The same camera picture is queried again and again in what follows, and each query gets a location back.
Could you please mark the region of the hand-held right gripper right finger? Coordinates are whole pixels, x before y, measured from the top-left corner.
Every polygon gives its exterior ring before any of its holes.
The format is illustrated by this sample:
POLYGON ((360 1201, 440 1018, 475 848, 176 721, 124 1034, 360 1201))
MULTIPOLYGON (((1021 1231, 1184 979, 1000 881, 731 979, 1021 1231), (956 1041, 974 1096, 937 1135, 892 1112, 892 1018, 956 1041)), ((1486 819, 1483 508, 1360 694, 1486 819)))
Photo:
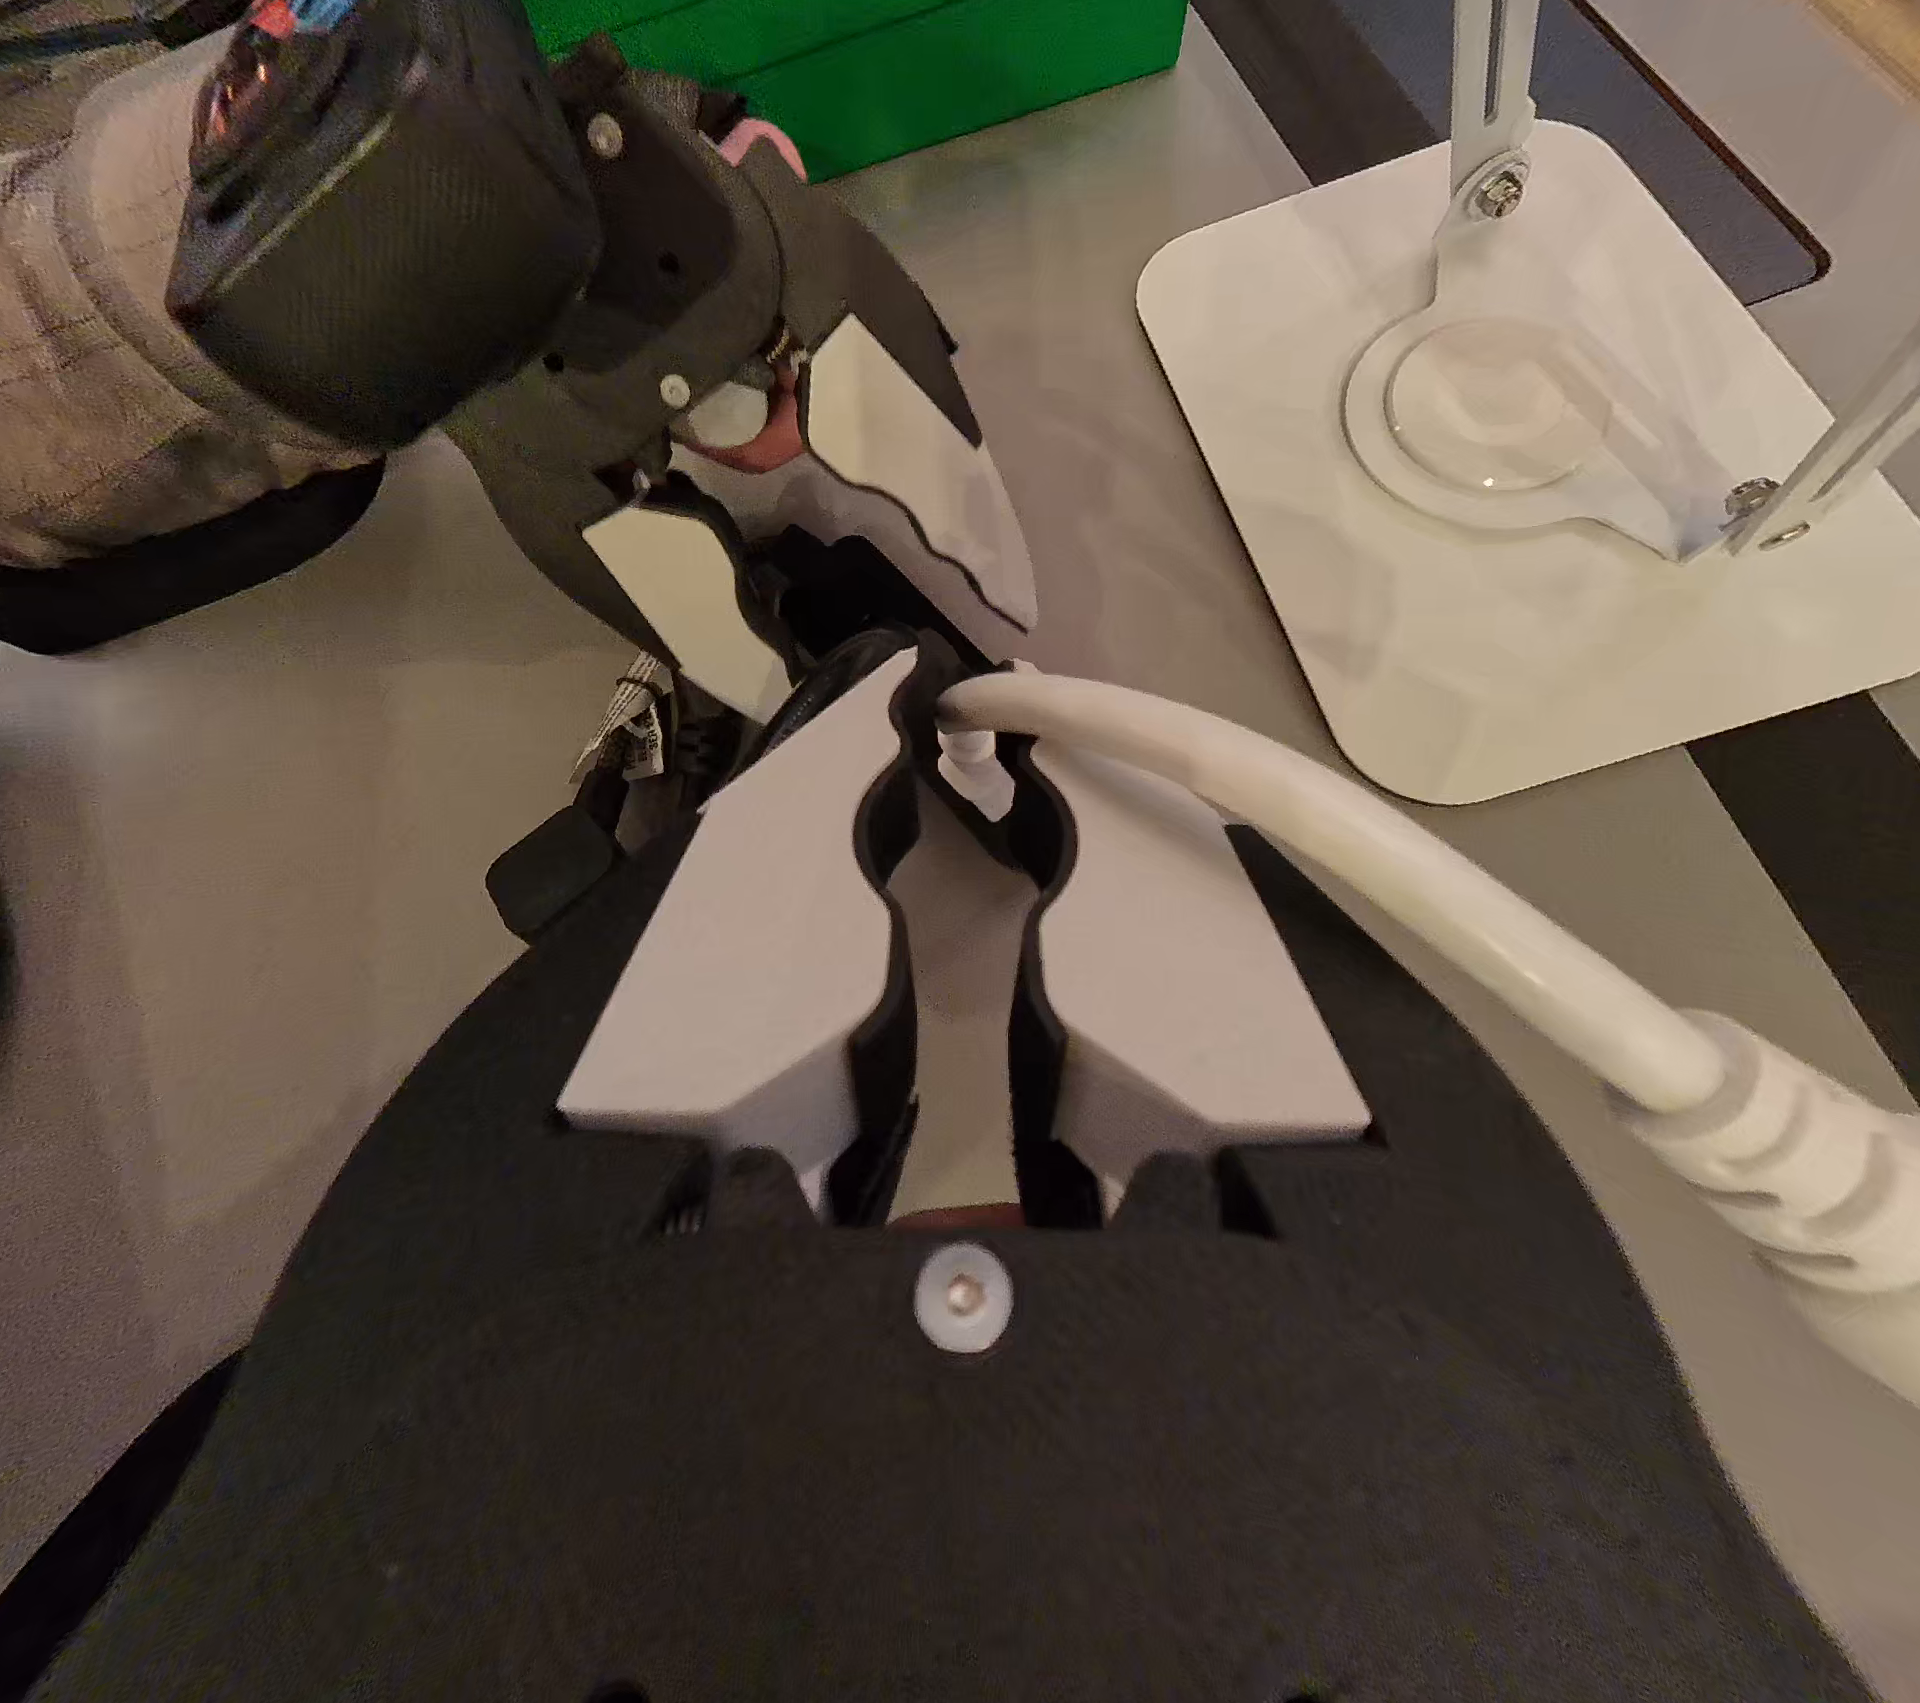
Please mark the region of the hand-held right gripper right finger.
POLYGON ((1035 881, 1008 996, 1021 1207, 1107 1207, 1160 1153, 1371 1128, 1213 803, 1123 763, 1021 759, 1008 858, 1035 881))

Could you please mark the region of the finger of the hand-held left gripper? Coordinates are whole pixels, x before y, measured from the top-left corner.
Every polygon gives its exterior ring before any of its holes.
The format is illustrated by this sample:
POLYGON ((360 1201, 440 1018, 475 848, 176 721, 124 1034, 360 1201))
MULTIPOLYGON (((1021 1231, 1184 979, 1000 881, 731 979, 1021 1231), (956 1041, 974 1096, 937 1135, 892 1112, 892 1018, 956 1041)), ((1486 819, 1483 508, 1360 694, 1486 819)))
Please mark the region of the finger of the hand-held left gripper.
POLYGON ((588 520, 587 544, 687 687, 731 714, 777 714, 791 700, 791 637, 756 598, 731 514, 693 482, 670 482, 588 520))
POLYGON ((840 318, 808 352, 798 420, 791 524, 820 544, 861 536, 963 637, 1042 628, 1035 555, 992 456, 861 318, 840 318))

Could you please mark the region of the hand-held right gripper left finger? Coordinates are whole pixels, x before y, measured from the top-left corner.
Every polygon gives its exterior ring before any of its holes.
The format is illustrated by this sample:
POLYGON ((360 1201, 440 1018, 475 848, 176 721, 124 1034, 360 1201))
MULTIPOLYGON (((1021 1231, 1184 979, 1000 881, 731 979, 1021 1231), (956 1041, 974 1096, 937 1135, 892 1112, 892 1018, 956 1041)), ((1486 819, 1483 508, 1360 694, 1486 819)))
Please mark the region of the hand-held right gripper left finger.
POLYGON ((918 979, 892 901, 919 841, 919 649, 711 799, 553 1112, 574 1128, 770 1145, 817 1187, 885 1187, 918 1125, 918 979))

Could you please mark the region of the person's left forearm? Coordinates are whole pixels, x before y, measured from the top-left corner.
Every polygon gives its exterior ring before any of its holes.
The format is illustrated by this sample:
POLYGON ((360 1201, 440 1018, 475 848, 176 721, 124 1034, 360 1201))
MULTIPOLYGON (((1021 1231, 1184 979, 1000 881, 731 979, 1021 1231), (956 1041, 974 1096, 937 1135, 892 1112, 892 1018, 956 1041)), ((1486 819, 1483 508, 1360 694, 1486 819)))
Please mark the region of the person's left forearm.
POLYGON ((165 311, 224 35, 95 80, 0 177, 0 637, 82 657, 345 544, 383 461, 284 420, 165 311))

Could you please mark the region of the white rounded pad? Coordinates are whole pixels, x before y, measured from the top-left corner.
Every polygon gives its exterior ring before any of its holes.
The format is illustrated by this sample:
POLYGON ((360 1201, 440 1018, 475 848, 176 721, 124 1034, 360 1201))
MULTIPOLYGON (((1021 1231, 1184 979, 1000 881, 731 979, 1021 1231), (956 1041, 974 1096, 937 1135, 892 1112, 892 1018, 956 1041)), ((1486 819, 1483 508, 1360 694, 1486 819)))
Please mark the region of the white rounded pad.
POLYGON ((1537 123, 1160 247, 1142 333, 1360 772, 1483 803, 1911 674, 1911 508, 1772 508, 1832 410, 1640 177, 1537 123))

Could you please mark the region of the dark grey desk mat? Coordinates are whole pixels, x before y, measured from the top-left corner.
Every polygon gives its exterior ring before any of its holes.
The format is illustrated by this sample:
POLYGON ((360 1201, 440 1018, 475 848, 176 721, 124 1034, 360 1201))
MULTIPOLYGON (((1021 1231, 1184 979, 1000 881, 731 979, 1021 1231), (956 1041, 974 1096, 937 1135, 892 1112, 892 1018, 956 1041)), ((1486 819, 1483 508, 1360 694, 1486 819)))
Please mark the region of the dark grey desk mat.
MULTIPOLYGON (((1304 183, 1447 144, 1454 0, 1195 0, 1195 14, 1304 183)), ((1596 130, 1745 305, 1832 270, 1832 247, 1588 0, 1540 0, 1532 99, 1596 130)))

